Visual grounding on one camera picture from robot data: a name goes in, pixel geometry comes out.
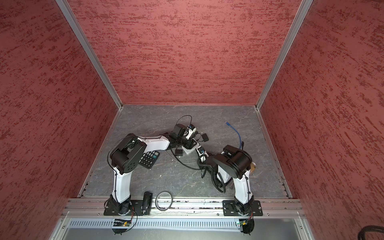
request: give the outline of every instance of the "enclosure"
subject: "enclosure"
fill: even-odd
[[[383,226],[383,7],[2,1],[0,236],[329,240]],[[104,216],[113,148],[177,123],[206,133],[194,138],[212,155],[226,145],[249,154],[247,191],[260,214],[229,216],[223,201],[238,185],[221,193],[209,173],[188,168],[199,153],[159,149],[128,187],[132,204],[153,194],[150,214],[132,211],[132,230],[114,236],[125,218]],[[155,206],[162,191],[173,197],[166,211]],[[254,222],[250,235],[243,218]]]

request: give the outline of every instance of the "metal panel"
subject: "metal panel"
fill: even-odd
[[[67,228],[112,228],[115,218],[72,218]],[[194,230],[232,230],[238,231],[237,219],[185,219],[185,218],[140,218],[135,229],[194,229]]]
[[[263,88],[263,91],[256,103],[256,108],[260,110],[269,89],[271,88],[273,81],[275,80],[275,77],[277,73],[279,72],[279,69],[281,65],[283,64],[283,61],[293,43],[293,40],[296,37],[297,32],[300,29],[301,24],[303,23],[303,20],[305,18],[305,15],[307,15],[308,9],[310,8],[313,0],[303,0],[300,4],[300,7],[296,13],[296,16],[292,22],[291,28],[288,31],[287,37],[285,38],[285,41],[283,43],[283,46],[281,47],[281,50],[279,52],[279,55],[277,56],[275,65],[272,68],[271,74],[269,75],[265,86]]]
[[[99,152],[97,153],[97,156],[96,156],[95,160],[93,161],[91,169],[89,170],[88,175],[87,175],[87,177],[86,177],[86,179],[85,179],[85,181],[84,181],[84,183],[83,183],[83,185],[82,185],[82,187],[80,189],[80,192],[77,195],[77,197],[81,197],[83,195],[84,189],[85,189],[85,187],[88,184],[89,178],[91,177],[91,175],[93,173],[93,170],[95,169],[97,163],[100,161],[101,155],[102,155],[103,151],[105,150],[105,148],[106,148],[106,146],[108,144],[109,138],[112,136],[113,129],[115,128],[115,126],[116,126],[116,124],[117,124],[117,122],[119,120],[121,112],[122,112],[122,108],[118,109],[118,112],[116,113],[115,118],[113,119],[113,122],[112,122],[111,126],[109,127],[107,135],[104,138],[104,141],[103,141],[103,143],[102,143],[102,145],[101,145],[101,147],[99,149]]]
[[[57,222],[56,224],[56,227],[54,229],[54,231],[52,232],[51,234],[51,237],[49,238],[49,240],[60,240],[60,239],[63,239],[64,237],[64,234],[67,230],[67,226],[70,222],[70,218],[61,218],[59,219],[59,221]]]
[[[304,219],[296,218],[295,219],[297,231],[299,232],[301,240],[313,240],[312,232],[309,228],[306,227]]]
[[[97,58],[96,53],[93,51],[90,43],[88,42],[87,37],[85,36],[83,30],[80,27],[80,24],[77,22],[76,17],[74,16],[70,6],[68,5],[68,2],[66,0],[56,0],[56,2],[59,5],[61,11],[63,12],[65,18],[67,19],[76,37],[78,38],[81,45],[83,46],[84,51],[86,52],[89,59],[91,60],[93,66],[95,67],[97,73],[99,74],[109,94],[115,101],[117,107],[121,109],[122,102],[118,94],[116,93],[115,88],[113,87],[111,81],[109,80],[108,75],[104,71],[103,66],[101,65],[99,59]]]
[[[296,223],[293,219],[269,219],[269,220],[256,220],[253,232],[248,234],[240,233],[239,230],[232,231],[223,228],[213,229],[206,228],[200,231],[199,228],[152,228],[147,227],[139,229],[136,226],[132,231],[123,233],[122,236],[114,236],[111,229],[108,228],[69,228],[64,239],[70,240],[84,240],[84,239],[135,239],[135,240],[163,240],[163,239],[221,239],[221,240],[301,240],[297,231]]]
[[[308,219],[303,218],[303,219],[301,219],[301,222],[303,223],[303,228],[307,234],[308,240],[314,240],[314,236],[313,236],[312,230],[309,226]]]
[[[76,218],[110,218],[104,216],[104,202],[107,197],[82,197],[69,199],[62,216]],[[172,207],[167,211],[159,211],[154,202],[151,214],[146,217],[156,218],[235,218],[223,215],[222,201],[228,198],[174,198]],[[261,202],[263,216],[254,218],[305,218],[299,199],[256,199]],[[159,201],[159,205],[167,205],[166,199]]]
[[[279,176],[279,179],[280,181],[283,183],[284,187],[285,187],[285,191],[287,193],[287,196],[289,198],[292,198],[292,193],[291,191],[289,190],[289,187],[288,187],[288,184],[287,184],[287,181],[284,177],[284,173],[281,169],[281,166],[280,166],[280,163],[279,163],[279,160],[277,158],[277,155],[276,155],[276,152],[275,152],[275,149],[273,147],[273,144],[271,142],[271,138],[269,137],[269,134],[268,134],[268,130],[266,129],[265,127],[265,123],[264,123],[264,120],[262,118],[262,115],[260,113],[260,110],[259,109],[256,109],[256,114],[257,114],[257,118],[259,119],[259,122],[260,122],[260,126],[263,130],[263,134],[264,134],[264,138],[265,138],[265,141],[266,141],[266,144],[268,146],[268,149],[270,150],[271,152],[271,155],[274,159],[273,163],[275,165],[275,168],[276,168],[276,171],[277,171],[277,174]]]

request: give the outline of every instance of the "ventilation grille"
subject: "ventilation grille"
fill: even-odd
[[[112,228],[114,218],[72,218],[68,228]],[[135,228],[166,228],[166,229],[227,229],[236,230],[237,226],[235,221],[238,219],[169,219],[169,218],[155,218],[145,219],[139,218]]]

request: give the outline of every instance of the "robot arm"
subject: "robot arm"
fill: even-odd
[[[188,127],[176,124],[170,134],[166,133],[158,137],[138,137],[130,133],[111,151],[109,156],[112,160],[115,178],[110,201],[119,215],[129,213],[131,204],[129,186],[132,171],[139,164],[142,155],[146,152],[180,146],[193,150],[198,145],[197,141],[193,139],[196,134],[196,128],[192,124]]]
[[[235,185],[236,210],[246,215],[253,203],[253,194],[250,191],[249,173],[252,158],[241,149],[227,145],[221,154],[207,158],[207,161],[214,162],[233,178]]]

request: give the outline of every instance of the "gray work surface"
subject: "gray work surface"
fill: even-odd
[[[64,240],[166,240],[166,239],[220,239],[220,240],[300,240],[293,219],[255,219],[255,228],[251,234],[226,232],[222,230],[168,230],[158,228],[135,229],[114,235],[112,229],[70,228],[66,231]]]
[[[227,144],[240,146],[237,133],[225,124],[225,121],[228,121],[240,133],[245,143],[244,150],[256,163],[256,170],[250,174],[251,191],[255,198],[286,197],[281,189],[282,184],[279,183],[254,107],[180,105],[125,105],[107,147],[96,163],[83,196],[109,196],[112,193],[114,174],[106,162],[106,157],[116,141],[128,133],[151,137],[171,132],[176,121],[183,115],[191,115],[192,124],[197,131],[208,135],[209,141],[201,142],[201,145],[212,154],[221,153]],[[189,122],[189,117],[179,121],[186,126]],[[184,154],[179,160],[197,168],[195,151],[189,155]],[[165,190],[178,197],[234,196],[234,188],[227,187],[225,194],[220,193],[213,186],[209,173],[204,179],[200,174],[199,170],[188,169],[172,160],[165,151],[160,151],[160,157],[151,170],[139,165],[133,171],[131,196],[142,197],[145,191],[150,191],[155,197]]]

